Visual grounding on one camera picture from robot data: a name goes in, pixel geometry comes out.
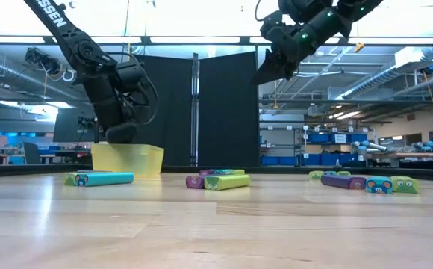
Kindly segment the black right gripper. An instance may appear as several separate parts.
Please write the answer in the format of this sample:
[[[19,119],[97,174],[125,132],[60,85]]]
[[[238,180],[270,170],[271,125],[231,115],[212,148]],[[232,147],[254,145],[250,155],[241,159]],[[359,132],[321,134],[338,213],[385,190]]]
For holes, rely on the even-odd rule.
[[[283,28],[272,28],[267,33],[271,49],[266,52],[264,62],[252,78],[253,84],[265,84],[282,77],[282,64],[285,79],[294,75],[294,63],[306,58],[306,30],[288,32]]]

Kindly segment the teal cylinder toy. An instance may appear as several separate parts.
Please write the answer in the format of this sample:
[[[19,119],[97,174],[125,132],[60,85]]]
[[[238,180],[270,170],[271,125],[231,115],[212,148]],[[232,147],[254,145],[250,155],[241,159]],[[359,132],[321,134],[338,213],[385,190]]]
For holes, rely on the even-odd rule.
[[[133,173],[92,172],[76,173],[74,183],[81,187],[128,184],[134,181]]]

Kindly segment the dark wall screen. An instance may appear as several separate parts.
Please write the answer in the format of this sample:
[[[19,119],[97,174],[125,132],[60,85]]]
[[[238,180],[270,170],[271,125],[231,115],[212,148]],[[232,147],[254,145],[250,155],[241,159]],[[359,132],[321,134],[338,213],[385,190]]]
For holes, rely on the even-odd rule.
[[[78,117],[95,118],[95,114],[80,108],[60,109],[54,125],[53,141],[56,143],[77,143]]]

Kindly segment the yellow translucent plastic bin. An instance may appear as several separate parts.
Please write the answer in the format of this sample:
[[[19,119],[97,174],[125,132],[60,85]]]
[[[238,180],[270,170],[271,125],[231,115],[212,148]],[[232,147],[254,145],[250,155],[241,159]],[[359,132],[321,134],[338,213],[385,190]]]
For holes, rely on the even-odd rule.
[[[148,144],[103,144],[91,146],[94,170],[132,172],[135,177],[157,177],[164,149]]]

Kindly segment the dark office chair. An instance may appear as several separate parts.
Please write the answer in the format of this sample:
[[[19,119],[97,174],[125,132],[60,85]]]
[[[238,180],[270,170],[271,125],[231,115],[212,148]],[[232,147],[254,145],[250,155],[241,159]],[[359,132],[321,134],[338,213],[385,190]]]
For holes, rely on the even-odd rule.
[[[40,152],[36,144],[23,142],[22,147],[26,164],[41,164]]]

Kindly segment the black partition panel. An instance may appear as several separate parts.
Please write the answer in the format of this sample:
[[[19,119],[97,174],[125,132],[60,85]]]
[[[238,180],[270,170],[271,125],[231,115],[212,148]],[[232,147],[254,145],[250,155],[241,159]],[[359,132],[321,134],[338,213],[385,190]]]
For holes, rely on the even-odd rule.
[[[139,127],[136,142],[164,149],[164,166],[188,166],[191,141],[193,62],[186,59],[139,55],[159,95],[153,121]]]
[[[200,61],[198,165],[259,165],[256,53]]]

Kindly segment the silver ventilation duct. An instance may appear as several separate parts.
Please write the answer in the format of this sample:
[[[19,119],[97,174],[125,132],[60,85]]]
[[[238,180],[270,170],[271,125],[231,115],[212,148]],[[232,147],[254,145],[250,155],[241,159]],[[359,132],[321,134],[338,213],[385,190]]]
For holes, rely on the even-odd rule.
[[[86,101],[79,92],[71,91],[64,84],[52,81],[43,70],[34,71],[32,67],[23,67],[9,57],[0,55],[0,81],[26,92],[44,93],[71,101]]]
[[[394,55],[392,62],[344,88],[335,99],[353,99],[368,90],[382,86],[406,73],[428,67],[430,64],[433,64],[433,46],[405,47]]]

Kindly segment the silver partition hinge post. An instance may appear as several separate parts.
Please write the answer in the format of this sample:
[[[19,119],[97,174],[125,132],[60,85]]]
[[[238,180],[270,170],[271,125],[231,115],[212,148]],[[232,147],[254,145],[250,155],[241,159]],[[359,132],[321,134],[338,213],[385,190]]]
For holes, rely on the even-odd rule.
[[[191,146],[190,165],[198,165],[198,116],[199,116],[199,55],[193,53],[191,77]]]

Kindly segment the wooden workbench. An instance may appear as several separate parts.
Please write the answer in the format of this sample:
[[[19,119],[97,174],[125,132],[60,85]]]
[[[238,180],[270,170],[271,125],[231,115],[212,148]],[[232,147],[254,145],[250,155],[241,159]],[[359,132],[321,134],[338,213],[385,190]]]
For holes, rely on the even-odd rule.
[[[433,158],[433,152],[374,152],[367,159]]]

